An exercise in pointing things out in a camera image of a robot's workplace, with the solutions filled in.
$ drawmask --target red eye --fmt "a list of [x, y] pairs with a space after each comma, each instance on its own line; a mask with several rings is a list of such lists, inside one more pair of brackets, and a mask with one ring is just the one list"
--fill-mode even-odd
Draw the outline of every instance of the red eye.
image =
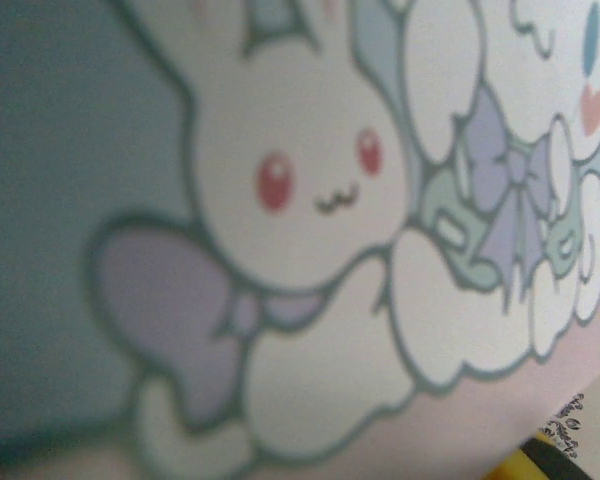
[[272, 213], [283, 210], [293, 190], [291, 161], [284, 153], [270, 153], [260, 164], [257, 181], [258, 197], [264, 208]]
[[382, 168], [382, 147], [380, 137], [373, 128], [365, 128], [358, 134], [358, 158], [368, 175], [380, 173]]

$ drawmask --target pink heart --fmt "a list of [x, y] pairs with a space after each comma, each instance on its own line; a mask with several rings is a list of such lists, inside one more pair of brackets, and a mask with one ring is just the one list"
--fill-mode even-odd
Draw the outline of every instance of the pink heart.
[[580, 111], [582, 127], [588, 137], [600, 126], [600, 90], [594, 94], [591, 85], [584, 87], [580, 97]]

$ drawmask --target purple ribbon bow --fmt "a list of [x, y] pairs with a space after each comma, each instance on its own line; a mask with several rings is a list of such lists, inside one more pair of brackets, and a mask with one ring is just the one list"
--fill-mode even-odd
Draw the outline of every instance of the purple ribbon bow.
[[465, 140], [474, 203], [492, 215], [479, 255], [498, 268], [507, 292], [519, 255], [526, 287], [543, 256], [538, 220], [551, 206], [548, 142], [542, 138], [529, 156], [510, 149], [502, 114], [485, 88], [478, 92]]

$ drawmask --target bunny ear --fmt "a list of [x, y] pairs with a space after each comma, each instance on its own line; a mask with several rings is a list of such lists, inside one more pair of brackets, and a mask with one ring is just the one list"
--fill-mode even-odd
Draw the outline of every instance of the bunny ear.
[[238, 0], [123, 0], [143, 35], [188, 78], [235, 65], [246, 40]]
[[323, 53], [349, 51], [350, 0], [298, 0], [297, 3]]

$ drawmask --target cartoon mouth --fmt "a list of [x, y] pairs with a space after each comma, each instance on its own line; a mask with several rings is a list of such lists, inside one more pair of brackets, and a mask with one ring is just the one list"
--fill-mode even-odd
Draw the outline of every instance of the cartoon mouth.
[[320, 198], [315, 200], [316, 210], [322, 215], [331, 215], [339, 208], [351, 208], [358, 200], [359, 187], [357, 183], [351, 184], [348, 192], [336, 191], [328, 201]]

